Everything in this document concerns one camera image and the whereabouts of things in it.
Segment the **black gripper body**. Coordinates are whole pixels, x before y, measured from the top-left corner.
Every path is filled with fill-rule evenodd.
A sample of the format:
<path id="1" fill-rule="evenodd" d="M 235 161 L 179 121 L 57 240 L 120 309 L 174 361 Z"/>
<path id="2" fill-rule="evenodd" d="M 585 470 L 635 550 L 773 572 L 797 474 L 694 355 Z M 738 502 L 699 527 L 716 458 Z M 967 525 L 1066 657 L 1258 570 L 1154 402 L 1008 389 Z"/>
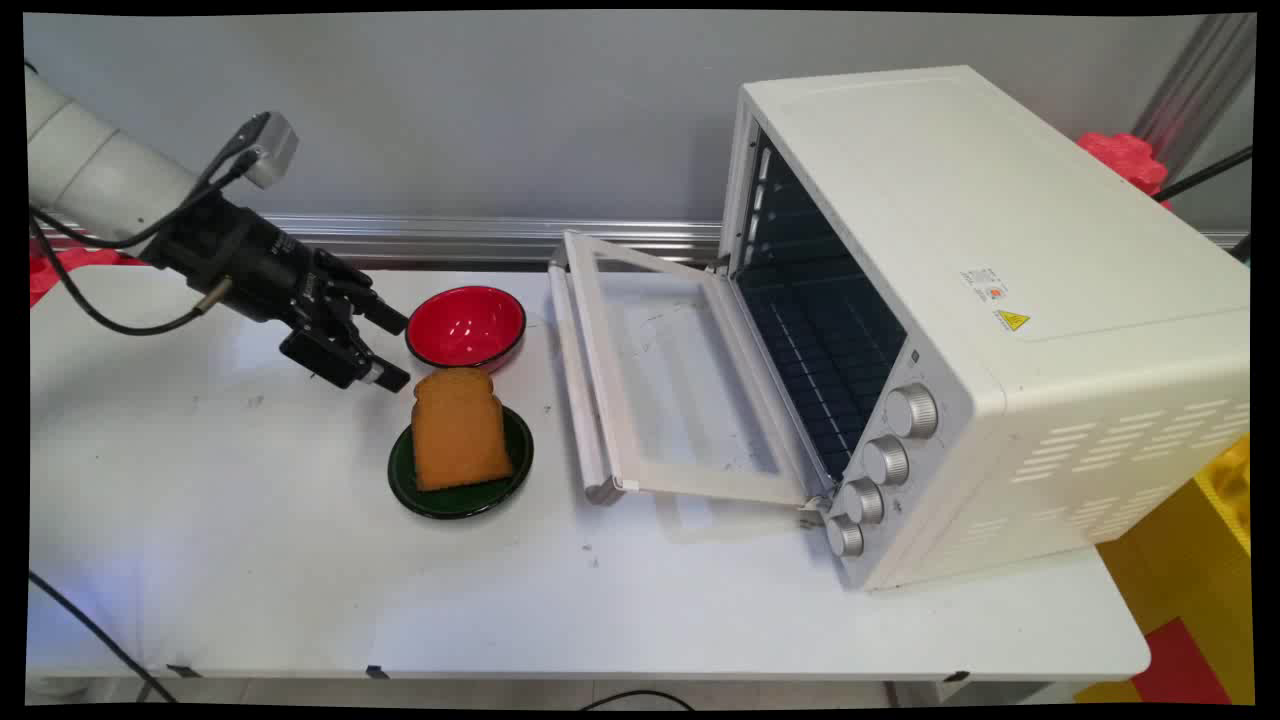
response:
<path id="1" fill-rule="evenodd" d="M 300 325 L 340 295 L 317 250 L 219 192 L 157 232 L 145 261 L 180 274 L 201 295 L 229 279 L 221 302 L 259 323 Z"/>

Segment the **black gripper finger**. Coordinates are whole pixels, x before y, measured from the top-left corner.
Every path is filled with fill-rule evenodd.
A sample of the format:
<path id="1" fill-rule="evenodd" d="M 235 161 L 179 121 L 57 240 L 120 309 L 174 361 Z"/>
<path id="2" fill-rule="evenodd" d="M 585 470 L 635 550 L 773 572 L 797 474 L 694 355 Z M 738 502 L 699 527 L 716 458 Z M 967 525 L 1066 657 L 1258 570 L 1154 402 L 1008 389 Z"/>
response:
<path id="1" fill-rule="evenodd" d="M 326 250 L 317 250 L 317 269 L 323 275 L 323 297 L 326 301 L 346 301 L 355 314 L 366 316 L 392 336 L 402 334 L 408 327 L 410 319 L 394 310 L 372 288 L 371 277 L 344 259 Z"/>
<path id="2" fill-rule="evenodd" d="M 410 383 L 410 374 L 376 355 L 349 323 L 335 329 L 319 322 L 301 324 L 282 341 L 279 350 L 340 389 L 358 380 L 398 393 Z"/>

